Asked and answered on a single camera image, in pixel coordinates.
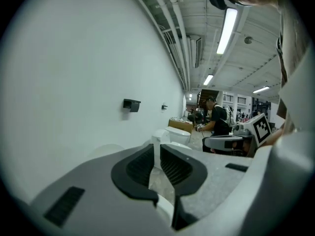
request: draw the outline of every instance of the man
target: man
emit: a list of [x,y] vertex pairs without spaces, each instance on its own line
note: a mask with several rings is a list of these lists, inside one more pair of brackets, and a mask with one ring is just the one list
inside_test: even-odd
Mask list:
[[[310,43],[310,37],[300,19],[298,13],[289,0],[229,0],[238,5],[271,5],[281,14],[281,32],[277,40],[277,52],[281,67],[281,87],[285,85],[289,77],[298,66],[300,60]],[[224,0],[210,0],[218,9],[225,10]],[[293,131],[294,125],[286,106],[280,99],[277,115],[284,118],[282,127],[275,132],[264,145],[273,145],[277,139]]]
[[[208,110],[212,111],[211,120],[206,126],[200,128],[198,131],[213,131],[214,133],[212,134],[212,136],[228,135],[230,128],[225,122],[225,109],[219,106],[216,103],[216,99],[212,96],[209,96],[209,98],[207,99],[206,106]],[[204,145],[205,139],[206,138],[202,140],[202,150],[204,152],[211,152],[211,149]]]

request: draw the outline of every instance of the concrete floor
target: concrete floor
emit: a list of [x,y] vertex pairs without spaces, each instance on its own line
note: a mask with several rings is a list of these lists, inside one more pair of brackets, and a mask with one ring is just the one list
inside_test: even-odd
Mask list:
[[[210,131],[203,131],[204,137],[211,136]],[[202,139],[203,135],[201,132],[197,132],[195,130],[192,131],[190,136],[190,141],[188,143],[188,147],[194,150],[202,151]]]

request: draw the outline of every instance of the black t-shirt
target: black t-shirt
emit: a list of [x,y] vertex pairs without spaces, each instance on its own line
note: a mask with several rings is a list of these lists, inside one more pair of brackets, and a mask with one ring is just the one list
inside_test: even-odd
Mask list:
[[229,126],[223,120],[226,120],[226,111],[224,108],[216,105],[213,107],[211,120],[215,121],[214,134],[216,136],[228,135]]

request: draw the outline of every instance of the fluorescent light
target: fluorescent light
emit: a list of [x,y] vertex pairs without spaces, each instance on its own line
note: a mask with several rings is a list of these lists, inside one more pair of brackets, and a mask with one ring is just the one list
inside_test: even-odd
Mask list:
[[217,54],[224,53],[227,47],[228,41],[231,37],[233,28],[234,28],[236,16],[237,16],[237,9],[228,8],[226,10],[223,30],[221,34],[220,43],[217,49]]
[[213,75],[208,75],[208,77],[206,78],[205,83],[203,85],[204,86],[208,85],[212,78],[213,78]]
[[253,93],[265,91],[265,90],[267,90],[267,89],[269,89],[269,87],[264,87],[264,88],[258,89],[258,90],[256,90],[256,91],[254,91]]

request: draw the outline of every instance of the backpack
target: backpack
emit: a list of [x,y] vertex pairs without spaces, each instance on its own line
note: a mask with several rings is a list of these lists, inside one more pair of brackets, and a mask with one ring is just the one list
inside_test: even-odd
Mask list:
[[237,125],[237,123],[236,123],[236,120],[234,119],[233,113],[231,112],[230,108],[227,107],[227,108],[223,108],[223,109],[226,112],[226,120],[223,120],[223,119],[220,119],[220,120],[223,120],[230,128],[235,127]]

